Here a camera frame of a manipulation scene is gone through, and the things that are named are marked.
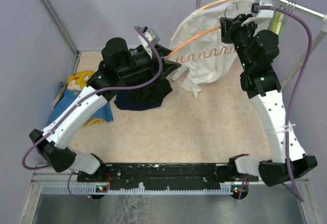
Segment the green hanger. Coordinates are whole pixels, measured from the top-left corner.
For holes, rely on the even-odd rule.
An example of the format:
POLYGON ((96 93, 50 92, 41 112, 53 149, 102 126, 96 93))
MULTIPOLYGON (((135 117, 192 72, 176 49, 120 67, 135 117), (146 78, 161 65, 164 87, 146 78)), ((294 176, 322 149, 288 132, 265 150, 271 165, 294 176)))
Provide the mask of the green hanger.
POLYGON ((278 11, 275 11, 274 12, 274 16, 273 16, 273 19, 271 21, 271 25, 270 25, 270 29, 272 32, 275 32, 276 31, 276 28, 277 28, 277 24, 278 24, 278 21, 279 21, 279 18, 280 18, 280 15, 281 13, 278 12, 278 11))

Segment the orange hanger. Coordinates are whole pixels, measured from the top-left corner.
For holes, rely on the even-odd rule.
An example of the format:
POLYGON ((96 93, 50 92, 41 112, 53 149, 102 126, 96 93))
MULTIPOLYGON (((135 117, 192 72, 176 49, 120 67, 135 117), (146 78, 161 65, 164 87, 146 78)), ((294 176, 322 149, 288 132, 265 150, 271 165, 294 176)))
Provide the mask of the orange hanger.
POLYGON ((236 51, 231 44, 221 42, 219 18, 230 4, 227 1, 205 10, 195 10, 177 27, 170 42, 170 61, 182 64, 192 62, 217 62, 226 55, 234 56, 236 51))

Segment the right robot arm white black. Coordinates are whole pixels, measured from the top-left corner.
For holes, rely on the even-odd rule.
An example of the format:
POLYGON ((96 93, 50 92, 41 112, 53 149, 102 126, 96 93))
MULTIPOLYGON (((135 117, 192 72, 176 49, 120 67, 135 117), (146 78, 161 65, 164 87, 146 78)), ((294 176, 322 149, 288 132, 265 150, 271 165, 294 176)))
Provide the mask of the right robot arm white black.
POLYGON ((251 18, 251 14, 221 17, 221 40, 236 49, 243 67, 241 88, 259 113, 271 158, 237 156, 228 175, 234 181, 246 174, 260 177, 271 187, 304 176, 318 162, 315 156, 307 155, 294 134, 293 124, 286 122, 281 85, 271 65, 279 54, 278 36, 270 30, 257 32, 258 25, 251 18))

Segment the cream hanger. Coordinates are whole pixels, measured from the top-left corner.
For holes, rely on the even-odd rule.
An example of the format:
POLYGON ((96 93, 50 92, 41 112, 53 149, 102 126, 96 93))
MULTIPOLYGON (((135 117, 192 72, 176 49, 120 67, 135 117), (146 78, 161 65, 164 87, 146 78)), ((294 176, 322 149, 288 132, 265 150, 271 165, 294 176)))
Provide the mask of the cream hanger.
POLYGON ((283 19, 284 19, 284 14, 281 14, 281 15, 279 16, 279 19, 278 19, 278 22, 277 22, 277 24, 276 24, 276 28, 275 28, 275 33, 276 33, 277 35, 279 35, 279 32, 280 32, 280 30, 281 30, 281 27, 282 27, 282 24, 283 24, 283 19))

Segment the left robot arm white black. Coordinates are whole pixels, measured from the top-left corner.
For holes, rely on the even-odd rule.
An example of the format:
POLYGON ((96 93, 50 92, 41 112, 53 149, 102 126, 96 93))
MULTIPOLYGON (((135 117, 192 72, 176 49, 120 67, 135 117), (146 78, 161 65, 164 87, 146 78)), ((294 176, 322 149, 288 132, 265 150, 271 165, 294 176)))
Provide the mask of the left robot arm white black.
POLYGON ((167 76, 181 67, 165 59, 169 53, 170 50, 156 44, 150 56, 142 46, 130 51, 123 38, 108 40, 98 70, 77 98, 50 125, 29 134, 50 167, 55 172, 83 171, 97 182, 103 180, 106 168, 101 166, 100 159, 74 151, 69 147, 71 139, 89 119, 99 118, 110 100, 120 110, 160 107, 172 92, 167 76))

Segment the yellow hanger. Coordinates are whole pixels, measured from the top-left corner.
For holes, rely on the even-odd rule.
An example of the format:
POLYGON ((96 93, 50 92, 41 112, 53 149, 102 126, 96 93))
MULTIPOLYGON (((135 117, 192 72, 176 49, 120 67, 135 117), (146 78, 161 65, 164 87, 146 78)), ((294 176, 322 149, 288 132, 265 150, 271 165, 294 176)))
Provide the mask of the yellow hanger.
POLYGON ((212 7, 212 6, 215 6, 215 5, 218 5, 218 4, 220 4, 220 3, 227 2, 227 1, 230 1, 230 0, 216 0, 216 1, 213 1, 213 2, 211 2, 211 3, 208 3, 208 4, 206 4, 206 5, 202 6, 202 7, 200 7, 199 10, 205 10, 205 9, 208 9, 208 8, 210 8, 210 7, 212 7))

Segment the dark navy t-shirt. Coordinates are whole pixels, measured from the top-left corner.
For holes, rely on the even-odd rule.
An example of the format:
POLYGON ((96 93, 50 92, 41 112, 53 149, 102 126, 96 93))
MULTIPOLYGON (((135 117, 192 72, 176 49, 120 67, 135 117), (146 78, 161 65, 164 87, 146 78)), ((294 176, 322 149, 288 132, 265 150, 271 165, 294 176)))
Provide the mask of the dark navy t-shirt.
POLYGON ((160 107, 162 102, 163 100, 161 99, 157 102, 146 102, 144 104, 137 105, 134 99, 128 96, 128 91, 120 91, 115 97, 114 104, 120 110, 145 111, 160 107))

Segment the off-white t-shirt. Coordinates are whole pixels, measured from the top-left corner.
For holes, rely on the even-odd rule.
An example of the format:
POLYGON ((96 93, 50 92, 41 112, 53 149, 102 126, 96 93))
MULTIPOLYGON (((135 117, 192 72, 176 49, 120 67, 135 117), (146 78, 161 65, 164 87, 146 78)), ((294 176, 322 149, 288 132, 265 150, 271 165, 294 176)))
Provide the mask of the off-white t-shirt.
POLYGON ((219 19, 249 14, 254 0, 217 0, 192 12, 177 27, 170 42, 167 59, 181 64, 171 77, 177 81, 188 75, 181 88, 198 97, 202 87, 228 73, 237 53, 232 44, 221 41, 219 19))

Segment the black t-shirt white trim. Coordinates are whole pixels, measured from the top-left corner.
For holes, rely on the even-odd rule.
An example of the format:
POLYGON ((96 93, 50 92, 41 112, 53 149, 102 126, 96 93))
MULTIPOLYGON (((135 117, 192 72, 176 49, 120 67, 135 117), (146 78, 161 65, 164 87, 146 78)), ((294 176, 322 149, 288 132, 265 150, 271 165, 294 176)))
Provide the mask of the black t-shirt white trim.
MULTIPOLYGON (((121 78, 123 78, 125 86, 139 86, 155 77, 154 76, 148 79, 150 76, 145 77, 145 73, 133 73, 131 68, 134 64, 134 59, 132 57, 132 62, 130 64, 118 70, 118 74, 121 78)), ((142 88, 123 91, 128 91, 128 96, 133 98, 137 105, 141 105, 146 102, 157 102, 161 99, 163 100, 169 93, 173 91, 173 89, 167 78, 160 80, 158 76, 152 83, 142 88)))

